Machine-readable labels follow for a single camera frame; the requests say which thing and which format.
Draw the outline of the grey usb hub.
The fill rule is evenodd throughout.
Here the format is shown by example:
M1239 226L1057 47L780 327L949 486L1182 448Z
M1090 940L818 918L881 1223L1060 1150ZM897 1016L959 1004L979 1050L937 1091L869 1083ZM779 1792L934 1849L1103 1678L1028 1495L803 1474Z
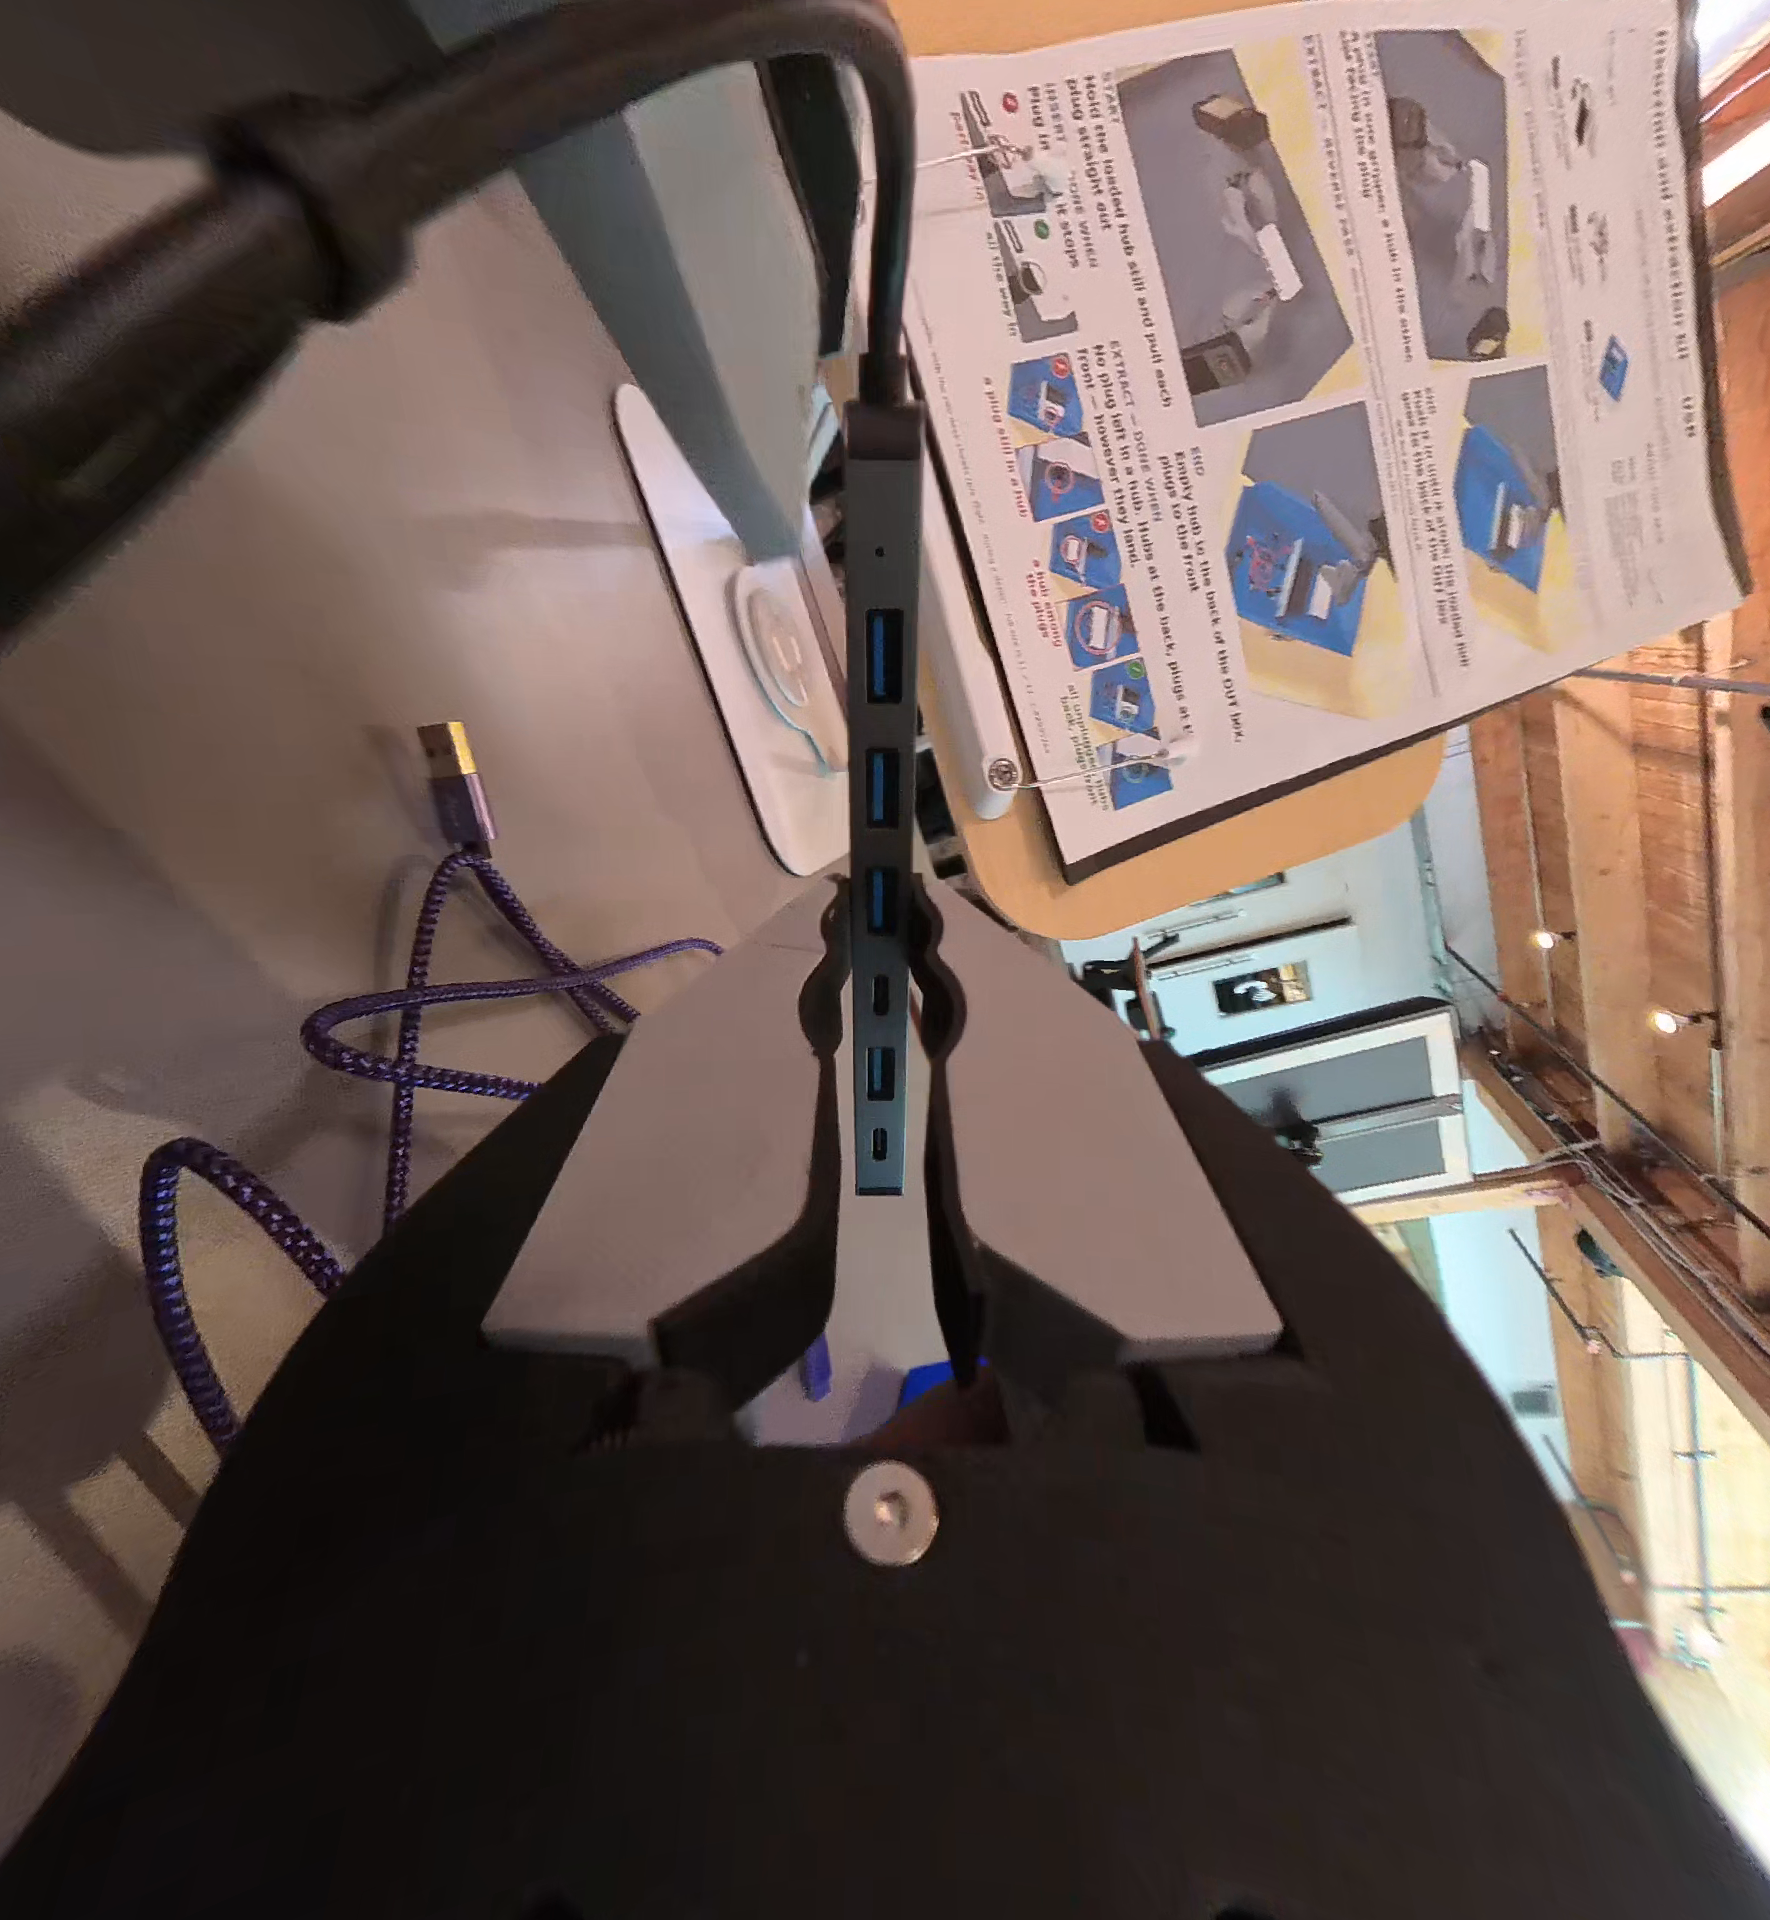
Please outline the grey usb hub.
M204 175L0 315L0 656L199 467L316 327L412 271L415 228L516 162L672 84L780 57L866 99L874 211L858 396L843 414L853 878L853 1189L903 1191L925 415L901 347L913 85L884 4L564 4L335 94L283 89L202 136Z

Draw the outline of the printed instruction sheet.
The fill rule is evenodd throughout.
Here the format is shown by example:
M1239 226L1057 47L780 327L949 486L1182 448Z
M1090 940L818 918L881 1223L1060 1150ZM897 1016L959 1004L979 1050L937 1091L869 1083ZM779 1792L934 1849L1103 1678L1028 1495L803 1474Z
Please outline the printed instruction sheet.
M906 338L1078 883L1732 612L1690 4L916 4Z

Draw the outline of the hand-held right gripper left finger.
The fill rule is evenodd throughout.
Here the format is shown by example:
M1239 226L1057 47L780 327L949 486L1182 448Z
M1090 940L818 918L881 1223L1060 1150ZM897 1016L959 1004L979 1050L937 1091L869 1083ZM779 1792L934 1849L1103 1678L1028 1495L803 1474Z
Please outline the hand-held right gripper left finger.
M638 1370L782 1373L825 1332L847 886L815 881L619 1044L484 1332Z

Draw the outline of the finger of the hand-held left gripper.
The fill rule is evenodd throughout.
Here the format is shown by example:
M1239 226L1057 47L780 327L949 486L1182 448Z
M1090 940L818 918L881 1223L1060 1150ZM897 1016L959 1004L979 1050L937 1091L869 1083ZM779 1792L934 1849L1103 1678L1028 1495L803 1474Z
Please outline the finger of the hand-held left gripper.
M364 94L549 3L0 3L0 109L91 156L159 156L292 94Z

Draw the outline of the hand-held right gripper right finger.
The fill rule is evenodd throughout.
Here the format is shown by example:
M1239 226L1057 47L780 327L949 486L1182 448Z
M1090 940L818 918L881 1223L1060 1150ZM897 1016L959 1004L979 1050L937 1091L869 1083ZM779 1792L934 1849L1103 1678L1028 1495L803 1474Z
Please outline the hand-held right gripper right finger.
M919 898L940 1325L992 1370L1272 1351L1282 1319L1150 1057L945 886Z

